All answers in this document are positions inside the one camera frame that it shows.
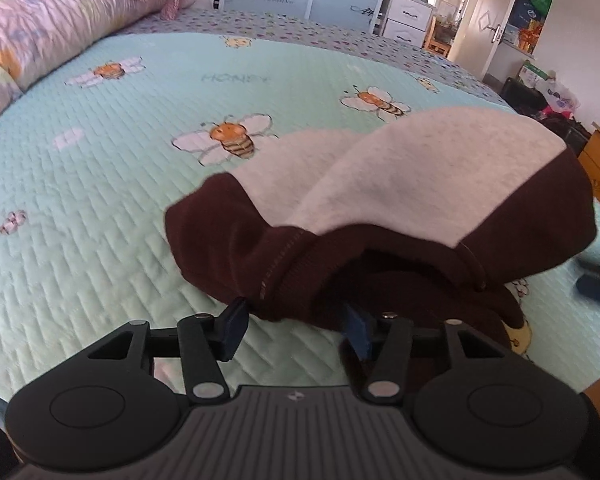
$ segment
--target bed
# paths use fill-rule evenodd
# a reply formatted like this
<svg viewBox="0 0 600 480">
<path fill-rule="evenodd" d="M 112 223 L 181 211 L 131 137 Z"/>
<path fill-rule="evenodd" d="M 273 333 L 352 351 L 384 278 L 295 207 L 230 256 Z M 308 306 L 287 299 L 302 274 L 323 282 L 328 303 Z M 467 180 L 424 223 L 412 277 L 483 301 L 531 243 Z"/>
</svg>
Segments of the bed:
<svg viewBox="0 0 600 480">
<path fill-rule="evenodd" d="M 365 90 L 404 113 L 508 109 L 460 67 L 393 40 L 197 9 L 124 28 L 12 103 L 0 115 L 0 424 L 19 388 L 128 320 L 160 328 L 221 311 L 181 277 L 163 213 L 240 158 L 181 150 L 179 137 L 245 119 L 254 137 L 368 133 L 382 110 L 345 99 Z M 600 247 L 598 204 L 596 215 Z M 510 290 L 533 330 L 528 358 L 581 391 L 600 378 L 600 304 L 574 293 L 578 276 L 569 261 Z M 253 318 L 221 367 L 232 388 L 343 384 L 340 341 Z M 159 360 L 155 375 L 182 390 L 177 361 Z"/>
</svg>

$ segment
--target orange bee head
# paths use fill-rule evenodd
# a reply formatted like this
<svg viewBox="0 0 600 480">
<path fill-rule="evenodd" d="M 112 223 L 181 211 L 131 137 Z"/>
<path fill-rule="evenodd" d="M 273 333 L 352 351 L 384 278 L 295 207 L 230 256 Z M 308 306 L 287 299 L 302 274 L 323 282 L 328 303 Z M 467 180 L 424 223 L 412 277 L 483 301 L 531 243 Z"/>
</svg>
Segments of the orange bee head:
<svg viewBox="0 0 600 480">
<path fill-rule="evenodd" d="M 241 124 L 236 123 L 222 123 L 218 126 L 214 126 L 209 132 L 209 136 L 218 140 L 219 142 L 229 142 L 231 140 L 237 140 L 245 136 L 247 128 Z"/>
<path fill-rule="evenodd" d="M 379 107 L 381 104 L 384 104 L 384 101 L 381 98 L 376 97 L 375 95 L 370 94 L 369 92 L 358 92 L 358 97 L 362 99 L 365 103 L 369 103 L 370 105 L 375 105 Z"/>
<path fill-rule="evenodd" d="M 120 79 L 123 75 L 125 75 L 125 70 L 122 68 L 120 63 L 107 63 L 97 67 L 93 73 L 103 77 L 104 79 Z"/>
</svg>

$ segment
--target metal screw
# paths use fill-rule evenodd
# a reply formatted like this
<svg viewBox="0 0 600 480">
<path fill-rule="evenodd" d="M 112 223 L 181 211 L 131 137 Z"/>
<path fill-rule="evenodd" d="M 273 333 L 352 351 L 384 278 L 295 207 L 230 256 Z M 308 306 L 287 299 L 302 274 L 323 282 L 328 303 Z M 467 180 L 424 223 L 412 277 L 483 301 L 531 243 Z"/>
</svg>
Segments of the metal screw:
<svg viewBox="0 0 600 480">
<path fill-rule="evenodd" d="M 393 381 L 375 381 L 366 389 L 374 397 L 393 397 L 400 392 L 400 386 Z"/>
<path fill-rule="evenodd" d="M 224 394 L 224 386 L 218 383 L 200 383 L 193 387 L 193 394 L 200 399 L 215 399 Z"/>
</svg>

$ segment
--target white door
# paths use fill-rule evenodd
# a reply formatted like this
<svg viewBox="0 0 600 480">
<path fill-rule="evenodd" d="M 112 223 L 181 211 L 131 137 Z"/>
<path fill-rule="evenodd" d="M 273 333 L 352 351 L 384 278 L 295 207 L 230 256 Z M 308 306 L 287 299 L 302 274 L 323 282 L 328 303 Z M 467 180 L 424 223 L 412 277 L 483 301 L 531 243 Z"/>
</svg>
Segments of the white door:
<svg viewBox="0 0 600 480">
<path fill-rule="evenodd" d="M 482 80 L 515 0 L 469 0 L 449 60 Z"/>
</svg>

